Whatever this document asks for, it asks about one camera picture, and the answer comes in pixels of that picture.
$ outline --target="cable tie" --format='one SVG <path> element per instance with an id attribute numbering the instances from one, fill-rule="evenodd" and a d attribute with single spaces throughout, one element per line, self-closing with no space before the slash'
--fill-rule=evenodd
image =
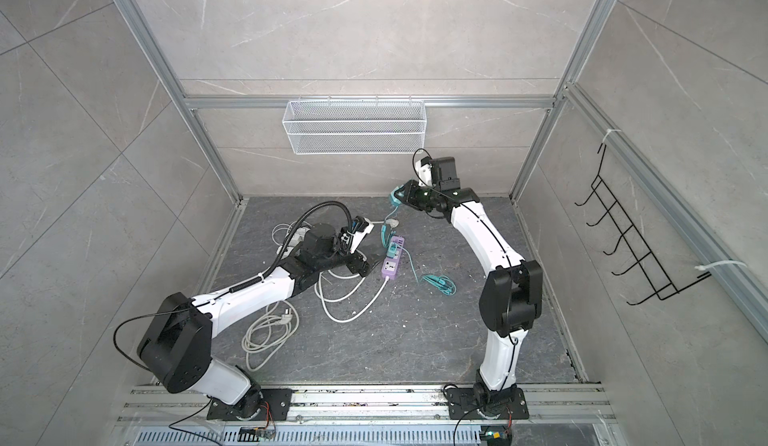
<path id="1" fill-rule="evenodd" d="M 605 136 L 603 136 L 603 141 L 601 143 L 605 143 L 605 140 L 608 139 L 608 135 L 613 133 L 614 131 L 621 131 L 621 130 L 613 130 L 613 129 L 607 129 L 605 130 Z"/>
<path id="2" fill-rule="evenodd" d="M 709 268 L 718 267 L 721 264 L 737 264 L 739 266 L 746 267 L 746 263 L 742 261 L 736 261 L 735 259 L 723 259 L 722 261 L 715 261 L 714 263 L 710 264 L 702 264 L 694 268 L 698 269 L 699 271 L 706 271 Z"/>

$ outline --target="coiled white cable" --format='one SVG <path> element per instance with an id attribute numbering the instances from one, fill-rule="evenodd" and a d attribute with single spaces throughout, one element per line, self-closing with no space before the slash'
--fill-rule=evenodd
<path id="1" fill-rule="evenodd" d="M 288 306 L 288 309 L 282 315 L 273 314 L 280 303 L 285 303 Z M 278 352 L 280 348 L 283 347 L 288 338 L 293 336 L 293 333 L 295 333 L 299 328 L 299 313 L 291 303 L 288 303 L 285 300 L 281 300 L 277 303 L 274 303 L 272 307 L 265 307 L 264 310 L 264 315 L 251 323 L 250 326 L 248 326 L 248 330 L 246 331 L 245 336 L 243 336 L 243 341 L 241 342 L 243 350 L 245 351 L 245 366 L 248 368 L 248 371 L 258 371 L 261 369 L 264 364 L 266 364 L 266 362 L 268 362 L 272 356 Z M 293 318 L 296 318 L 295 326 L 293 326 Z M 270 341 L 270 339 L 272 339 L 272 328 L 277 326 L 285 326 L 285 331 L 283 332 L 282 336 L 275 339 L 274 341 Z M 264 341 L 262 342 L 255 342 L 253 340 L 253 335 L 260 329 L 266 329 L 266 338 L 264 338 Z M 261 364 L 256 367 L 250 365 L 251 355 L 264 352 L 270 348 L 274 349 L 270 355 L 268 355 L 264 361 L 261 362 Z"/>

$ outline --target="teal cable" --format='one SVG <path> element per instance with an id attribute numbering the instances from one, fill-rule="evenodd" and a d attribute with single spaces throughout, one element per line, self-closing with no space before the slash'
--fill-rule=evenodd
<path id="1" fill-rule="evenodd" d="M 411 253 L 408 252 L 408 249 L 403 248 L 402 250 L 405 251 L 408 255 L 408 261 L 411 263 L 411 270 L 413 271 L 413 277 L 416 278 L 416 284 L 419 284 L 421 281 L 429 283 L 437 288 L 440 293 L 446 295 L 447 297 L 450 297 L 456 293 L 456 283 L 454 283 L 447 276 L 438 277 L 437 275 L 426 274 L 419 278 L 418 274 L 416 274 L 416 267 L 413 266 L 413 258 L 411 258 Z"/>
<path id="2" fill-rule="evenodd" d="M 397 212 L 397 209 L 400 207 L 400 205 L 396 205 L 395 209 L 390 212 L 390 214 L 386 215 L 384 218 L 384 221 L 389 220 L 389 217 L 395 212 Z M 382 246 L 384 248 L 387 248 L 389 246 L 389 239 L 394 234 L 394 230 L 390 232 L 389 238 L 386 238 L 386 224 L 382 225 Z M 421 278 L 418 277 L 418 274 L 416 273 L 416 267 L 413 265 L 413 258 L 411 257 L 411 253 L 408 251 L 408 249 L 402 248 L 403 251 L 406 252 L 408 255 L 408 262 L 411 263 L 411 270 L 413 271 L 413 277 L 416 278 L 416 284 L 419 284 L 421 281 L 424 281 L 425 283 L 429 283 L 435 288 L 438 289 L 438 291 L 448 297 L 456 293 L 456 283 L 454 283 L 450 278 L 447 276 L 437 276 L 433 274 L 426 274 L 423 275 Z"/>

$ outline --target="dark stone floor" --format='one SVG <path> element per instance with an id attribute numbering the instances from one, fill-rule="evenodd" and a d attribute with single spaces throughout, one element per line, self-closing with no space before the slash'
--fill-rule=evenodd
<path id="1" fill-rule="evenodd" d="M 270 238 L 278 223 L 290 223 L 324 197 L 252 197 L 218 272 L 214 289 L 251 277 L 266 267 L 277 247 Z M 360 214 L 380 221 L 391 211 L 381 197 L 335 198 Z M 509 244 L 530 258 L 523 233 L 507 198 L 482 199 L 488 216 Z M 445 220 L 434 220 L 408 207 L 400 207 L 398 235 L 413 255 L 420 275 L 447 275 L 456 283 L 456 295 L 447 297 L 425 283 L 416 284 L 406 260 L 369 312 L 354 322 L 337 324 L 325 316 L 311 289 L 290 299 L 300 315 L 300 327 L 259 372 L 260 382 L 474 382 L 475 370 L 485 353 L 487 329 L 477 303 L 484 285 L 483 271 L 462 235 Z M 313 214 L 311 223 L 343 225 L 338 208 Z M 363 242 L 361 250 L 383 253 L 379 227 Z M 329 278 L 323 288 L 338 298 L 352 288 L 353 279 Z M 350 300 L 329 305 L 337 318 L 360 311 L 381 286 L 374 273 Z M 230 326 L 214 340 L 213 353 L 230 364 L 244 365 L 240 348 L 247 327 L 264 310 Z M 252 362 L 261 359 L 252 358 Z M 522 346 L 518 382 L 575 382 L 570 358 L 563 346 L 554 313 L 545 302 Z"/>

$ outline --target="black mounting plate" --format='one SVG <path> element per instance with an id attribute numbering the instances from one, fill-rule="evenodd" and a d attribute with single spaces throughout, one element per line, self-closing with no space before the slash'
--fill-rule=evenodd
<path id="1" fill-rule="evenodd" d="M 474 409 L 477 405 L 475 403 L 475 392 L 472 388 L 447 388 L 446 396 L 449 401 L 448 413 L 451 419 L 459 420 L 462 416 L 464 419 L 487 419 L 483 418 L 477 411 L 467 414 L 468 411 Z M 512 419 L 529 419 L 531 417 L 528 413 L 528 403 L 525 402 L 525 394 L 522 389 L 516 386 L 513 387 L 511 397 L 491 404 L 490 409 L 494 411 L 494 416 L 500 414 L 500 419 L 507 419 L 510 414 L 512 414 Z"/>
<path id="2" fill-rule="evenodd" d="M 273 421 L 285 421 L 288 419 L 288 409 L 290 408 L 293 389 L 262 388 L 261 394 L 264 396 L 262 402 L 270 404 L 270 415 Z M 232 413 L 228 404 L 216 399 L 210 404 L 206 417 L 207 419 L 221 419 L 224 421 L 241 421 Z M 266 408 L 259 409 L 259 412 L 250 421 L 266 421 Z"/>

